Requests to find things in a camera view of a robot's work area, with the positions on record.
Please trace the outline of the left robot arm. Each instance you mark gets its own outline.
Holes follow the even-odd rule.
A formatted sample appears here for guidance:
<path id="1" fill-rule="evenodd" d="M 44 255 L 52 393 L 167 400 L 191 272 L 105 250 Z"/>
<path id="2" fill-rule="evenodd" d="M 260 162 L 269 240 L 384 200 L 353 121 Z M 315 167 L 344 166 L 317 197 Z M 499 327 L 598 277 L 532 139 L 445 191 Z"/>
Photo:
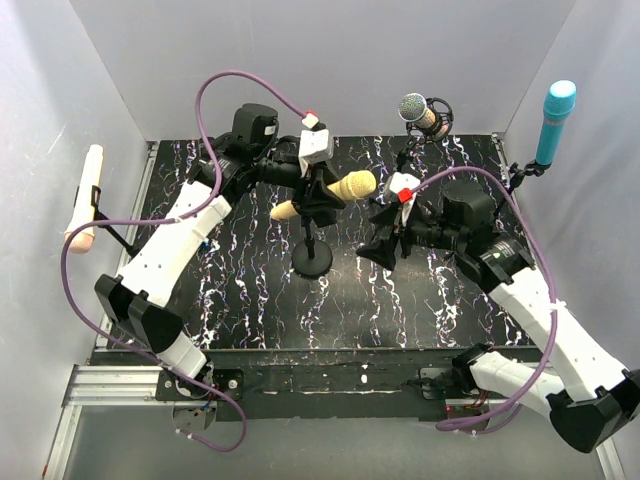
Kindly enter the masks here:
<path id="1" fill-rule="evenodd" d="M 312 112 L 304 113 L 301 123 L 297 157 L 280 156 L 274 150 L 277 111 L 261 104 L 242 105 L 230 131 L 202 139 L 204 155 L 189 171 L 163 224 L 116 275 L 103 275 L 96 282 L 96 294 L 109 319 L 178 374 L 178 387 L 190 399 L 205 398 L 213 377 L 205 369 L 204 353 L 167 304 L 205 239 L 260 183 L 294 192 L 287 205 L 275 209 L 273 218 L 284 219 L 290 209 L 319 228 L 334 224 L 352 196 L 328 164 L 333 139 L 327 127 Z"/>

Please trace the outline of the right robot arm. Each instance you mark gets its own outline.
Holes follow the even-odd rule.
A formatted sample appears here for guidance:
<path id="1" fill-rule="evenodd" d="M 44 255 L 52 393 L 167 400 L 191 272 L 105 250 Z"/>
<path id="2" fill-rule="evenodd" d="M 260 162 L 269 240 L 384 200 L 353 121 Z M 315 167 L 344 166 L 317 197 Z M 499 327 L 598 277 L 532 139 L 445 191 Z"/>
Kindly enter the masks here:
<path id="1" fill-rule="evenodd" d="M 397 252 L 420 246 L 450 251 L 458 269 L 526 331 L 551 365 L 552 374 L 512 361 L 477 344 L 452 361 L 454 389 L 464 397 L 481 391 L 519 403 L 550 421 L 572 448 L 590 453 L 639 415 L 639 373 L 607 353 L 580 325 L 529 251 L 495 226 L 492 198 L 474 182 L 444 186 L 443 207 L 429 214 L 416 201 L 419 181 L 395 173 L 384 187 L 387 205 L 371 221 L 376 227 L 360 257 L 385 269 Z"/>

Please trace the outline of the glitter silver-head microphone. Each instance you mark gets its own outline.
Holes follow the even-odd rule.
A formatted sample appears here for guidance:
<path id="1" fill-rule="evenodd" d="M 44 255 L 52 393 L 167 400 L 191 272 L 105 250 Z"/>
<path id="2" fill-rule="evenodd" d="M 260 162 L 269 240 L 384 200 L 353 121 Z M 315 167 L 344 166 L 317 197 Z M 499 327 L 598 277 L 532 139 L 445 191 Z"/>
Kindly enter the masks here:
<path id="1" fill-rule="evenodd" d="M 440 126 L 438 115 L 419 93 L 404 95 L 398 105 L 398 114 L 412 129 L 420 130 L 426 135 L 435 135 Z"/>

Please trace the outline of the black tripod shock-mount stand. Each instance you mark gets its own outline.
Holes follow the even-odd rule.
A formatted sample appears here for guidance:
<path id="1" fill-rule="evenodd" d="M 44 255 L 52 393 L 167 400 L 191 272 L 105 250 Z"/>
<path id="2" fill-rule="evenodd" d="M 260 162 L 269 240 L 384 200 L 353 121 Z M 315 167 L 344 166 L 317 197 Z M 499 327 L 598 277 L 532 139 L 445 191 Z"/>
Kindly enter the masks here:
<path id="1" fill-rule="evenodd" d="M 436 143 L 447 136 L 451 130 L 454 116 L 450 105 L 440 98 L 428 98 L 426 100 L 428 106 L 438 115 L 440 120 L 438 131 L 435 135 L 426 135 L 420 130 L 412 129 L 405 123 L 408 139 L 396 157 L 396 169 L 393 174 L 395 172 L 403 173 L 403 167 L 412 159 L 412 154 L 417 146 Z M 372 205 L 374 205 L 374 202 L 379 202 L 376 198 L 368 198 L 367 201 Z"/>

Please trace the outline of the cream yellow microphone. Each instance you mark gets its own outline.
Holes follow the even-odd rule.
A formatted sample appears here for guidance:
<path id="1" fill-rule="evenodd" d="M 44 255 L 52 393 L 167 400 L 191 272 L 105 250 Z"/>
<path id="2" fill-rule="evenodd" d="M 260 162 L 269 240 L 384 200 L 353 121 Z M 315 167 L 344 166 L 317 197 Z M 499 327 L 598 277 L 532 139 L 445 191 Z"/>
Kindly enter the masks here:
<path id="1" fill-rule="evenodd" d="M 342 201 L 356 201 L 365 199 L 377 189 L 378 183 L 374 174 L 368 170 L 354 171 L 342 179 L 327 186 L 328 190 Z M 282 202 L 270 211 L 272 220 L 284 221 L 301 215 L 303 204 L 301 201 L 289 200 Z"/>

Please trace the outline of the black round-base mic stand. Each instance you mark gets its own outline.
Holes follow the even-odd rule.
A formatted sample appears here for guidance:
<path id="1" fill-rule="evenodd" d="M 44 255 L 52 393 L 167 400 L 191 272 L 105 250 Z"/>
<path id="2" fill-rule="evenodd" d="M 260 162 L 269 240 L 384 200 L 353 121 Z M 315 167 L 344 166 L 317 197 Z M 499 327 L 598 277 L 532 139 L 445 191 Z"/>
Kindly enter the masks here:
<path id="1" fill-rule="evenodd" d="M 306 216 L 300 217 L 304 238 L 292 251 L 292 267 L 300 277 L 317 280 L 331 269 L 333 254 L 326 242 L 316 239 L 311 227 L 312 219 Z"/>

